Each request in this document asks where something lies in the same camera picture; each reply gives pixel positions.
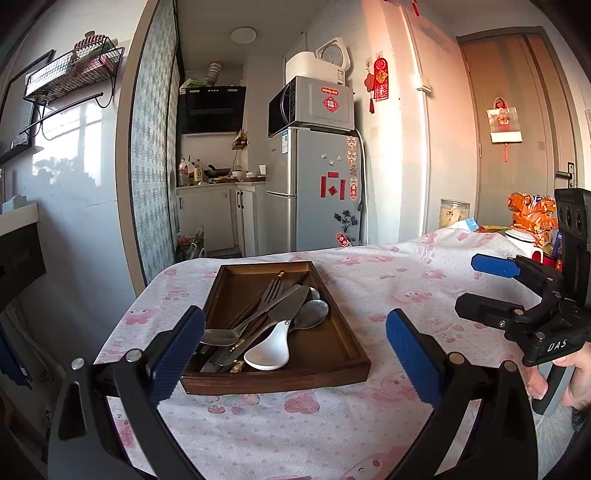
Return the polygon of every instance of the red diamond sticker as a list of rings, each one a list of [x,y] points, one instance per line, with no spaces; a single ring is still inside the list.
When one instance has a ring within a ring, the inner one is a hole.
[[[326,109],[332,113],[334,111],[336,111],[336,109],[339,107],[339,104],[337,103],[337,101],[332,98],[332,97],[327,97],[324,99],[324,106],[326,107]]]

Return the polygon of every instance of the pink patterned tablecloth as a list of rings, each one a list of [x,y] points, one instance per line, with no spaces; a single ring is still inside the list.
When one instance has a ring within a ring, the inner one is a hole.
[[[187,456],[208,480],[383,480],[429,417],[392,351],[384,320],[404,309],[420,332],[446,352],[497,367],[521,358],[500,330],[462,320],[454,312],[464,292],[538,303],[516,281],[474,272],[475,253],[521,254],[495,233],[444,229],[410,242],[269,255],[239,260],[198,259],[160,273],[138,297],[102,348],[97,362],[145,348],[171,329],[189,305],[202,307],[222,264],[311,260],[372,361],[366,382],[338,388],[261,395],[187,395],[179,384],[158,409]],[[134,465],[151,472],[118,398],[109,399],[119,434]],[[442,469],[457,461],[472,425],[461,434]],[[536,416],[540,475],[560,457],[572,433],[570,412]]]

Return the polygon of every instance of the ceiling light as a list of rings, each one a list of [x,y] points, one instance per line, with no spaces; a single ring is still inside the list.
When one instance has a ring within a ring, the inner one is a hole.
[[[236,43],[250,43],[256,38],[256,32],[251,27],[240,27],[232,32],[230,38]]]

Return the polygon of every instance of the brown tray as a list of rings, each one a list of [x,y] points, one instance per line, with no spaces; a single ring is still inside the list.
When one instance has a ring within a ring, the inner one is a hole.
[[[239,373],[201,373],[206,356],[195,355],[181,379],[187,393],[273,393],[338,387],[367,380],[371,361],[312,262],[223,265],[203,308],[207,327],[228,328],[254,299],[260,298],[263,290],[281,270],[285,271],[285,290],[302,273],[308,273],[303,284],[316,288],[320,298],[329,304],[326,320],[310,330],[290,333],[290,360],[279,370],[262,372],[245,364]]]

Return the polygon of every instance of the white mug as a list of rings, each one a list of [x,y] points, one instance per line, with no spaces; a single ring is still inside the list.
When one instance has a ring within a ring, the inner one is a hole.
[[[516,247],[522,249],[526,257],[542,263],[544,251],[534,245],[535,239],[532,235],[511,228],[505,231],[505,238]]]

